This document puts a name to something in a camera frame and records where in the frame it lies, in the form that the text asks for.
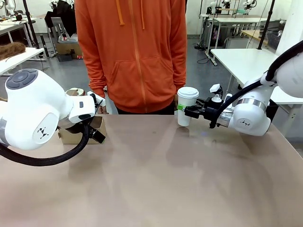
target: fur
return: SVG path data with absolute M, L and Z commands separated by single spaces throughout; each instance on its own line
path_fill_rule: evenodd
M 0 97 L 0 101 L 7 102 L 8 100 Z
M 0 46 L 0 61 L 25 52 L 25 45 L 22 43 L 11 43 Z

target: white cup lid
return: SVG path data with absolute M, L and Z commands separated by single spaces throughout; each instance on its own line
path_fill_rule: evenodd
M 199 92 L 193 87 L 182 87 L 178 90 L 178 96 L 181 98 L 198 98 Z

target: person's hand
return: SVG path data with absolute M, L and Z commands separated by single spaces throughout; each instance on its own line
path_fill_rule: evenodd
M 178 110 L 178 99 L 179 99 L 179 96 L 178 96 L 178 95 L 175 95 L 175 98 L 174 98 L 175 110 Z
M 106 106 L 100 106 L 98 109 L 98 114 L 108 114 Z

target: cardboard box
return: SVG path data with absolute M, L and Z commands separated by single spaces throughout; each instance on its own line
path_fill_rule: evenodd
M 105 123 L 103 117 L 97 116 L 91 123 L 91 127 L 98 129 L 104 136 L 107 135 Z M 72 134 L 65 129 L 60 129 L 58 131 L 58 136 L 62 140 L 63 144 L 79 144 L 82 138 L 82 133 Z M 89 139 L 88 144 L 99 144 L 93 139 Z
M 83 52 L 79 44 L 56 44 L 58 54 L 70 54 L 71 57 L 77 59 L 78 56 L 83 56 Z

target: gray floor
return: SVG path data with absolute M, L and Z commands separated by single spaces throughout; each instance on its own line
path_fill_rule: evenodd
M 45 38 L 47 42 L 47 47 L 51 51 L 51 46 L 48 38 Z M 220 63 L 217 67 L 207 59 L 204 52 L 194 49 L 194 44 L 197 39 L 188 39 L 188 49 L 187 49 L 187 86 L 195 87 L 200 93 L 200 98 L 206 99 L 211 94 L 209 93 L 209 88 L 216 83 L 220 83 L 224 90 L 226 90 L 230 78 L 230 73 L 228 70 Z M 64 90 L 68 90 L 72 87 L 79 87 L 86 91 L 89 91 L 88 83 L 89 79 L 87 76 L 87 70 L 83 63 L 83 60 L 73 60 L 69 62 L 58 62 L 57 58 L 48 59 L 47 62 L 43 62 L 43 67 L 41 62 L 36 61 L 26 61 L 20 66 L 16 67 L 11 71 L 11 73 L 20 70 L 21 68 L 34 68 L 42 70 L 44 68 L 45 73 L 57 81 Z M 0 77 L 0 96 L 3 98 L 7 97 L 4 83 L 7 77 Z M 232 88 L 232 93 L 236 93 L 237 85 L 235 84 Z M 116 114 L 116 109 L 111 102 L 108 106 L 108 111 L 112 114 Z M 279 125 L 283 122 L 280 117 L 274 120 L 274 125 L 279 128 Z M 294 145 L 298 147 L 301 151 L 301 141 L 296 142 Z

